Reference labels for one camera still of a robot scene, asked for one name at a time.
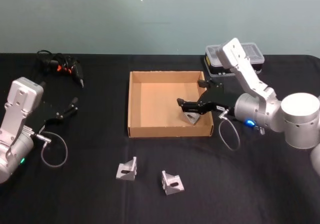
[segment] gray wall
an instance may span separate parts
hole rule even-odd
[[[203,54],[233,37],[320,57],[320,0],[0,0],[0,52]]]

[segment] cable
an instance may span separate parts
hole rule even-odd
[[[225,141],[225,139],[222,137],[222,134],[221,134],[221,125],[222,125],[222,123],[224,123],[225,121],[229,122],[229,124],[231,125],[231,127],[232,127],[233,130],[235,131],[235,134],[236,134],[236,137],[237,137],[237,140],[238,140],[238,146],[237,146],[237,148],[234,148],[234,149],[231,148],[231,147],[227,144],[227,142]],[[226,147],[227,147],[229,150],[231,150],[231,151],[236,151],[236,150],[238,150],[238,149],[240,148],[241,142],[240,142],[240,137],[239,137],[238,131],[237,131],[237,129],[235,128],[235,126],[232,124],[232,122],[231,122],[229,119],[227,119],[226,117],[223,118],[223,120],[222,120],[222,121],[220,122],[220,124],[219,124],[218,130],[219,130],[219,136],[220,136],[221,140],[224,142],[224,144],[226,145]]]
[[[51,135],[54,135],[54,136],[58,137],[63,142],[63,144],[64,144],[64,146],[66,148],[65,149],[66,152],[65,152],[65,158],[64,158],[64,160],[63,160],[63,162],[61,164],[59,164],[59,165],[51,165],[48,162],[46,162],[46,160],[44,158],[44,150],[45,150],[45,147],[47,146],[47,143],[45,143],[43,145],[43,147],[42,147],[42,150],[41,150],[41,160],[43,161],[44,164],[46,164],[47,166],[49,166],[51,168],[59,168],[59,167],[63,166],[65,164],[65,162],[67,161],[67,158],[68,158],[68,147],[66,145],[65,140],[61,136],[59,136],[58,134],[55,134],[53,132],[43,131],[42,133],[51,134]]]

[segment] open cardboard box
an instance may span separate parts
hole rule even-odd
[[[199,99],[205,91],[199,79],[205,79],[202,71],[130,72],[129,137],[211,136],[211,112],[192,125],[177,103]]]

